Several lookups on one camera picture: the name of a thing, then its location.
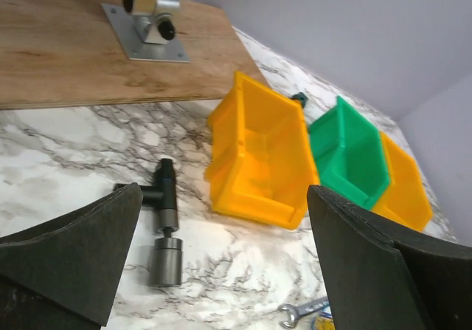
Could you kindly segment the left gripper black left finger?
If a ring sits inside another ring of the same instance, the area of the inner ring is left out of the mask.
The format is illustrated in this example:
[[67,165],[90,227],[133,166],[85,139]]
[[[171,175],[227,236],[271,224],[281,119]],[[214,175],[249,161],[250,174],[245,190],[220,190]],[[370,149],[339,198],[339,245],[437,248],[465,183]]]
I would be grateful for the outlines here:
[[1,238],[1,326],[106,326],[141,206],[133,183]]

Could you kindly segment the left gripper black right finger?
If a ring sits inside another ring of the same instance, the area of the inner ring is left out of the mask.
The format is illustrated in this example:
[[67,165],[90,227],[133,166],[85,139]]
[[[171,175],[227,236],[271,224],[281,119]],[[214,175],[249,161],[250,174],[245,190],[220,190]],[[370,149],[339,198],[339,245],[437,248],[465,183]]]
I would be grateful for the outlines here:
[[428,236],[321,185],[310,224],[336,329],[470,329],[471,248]]

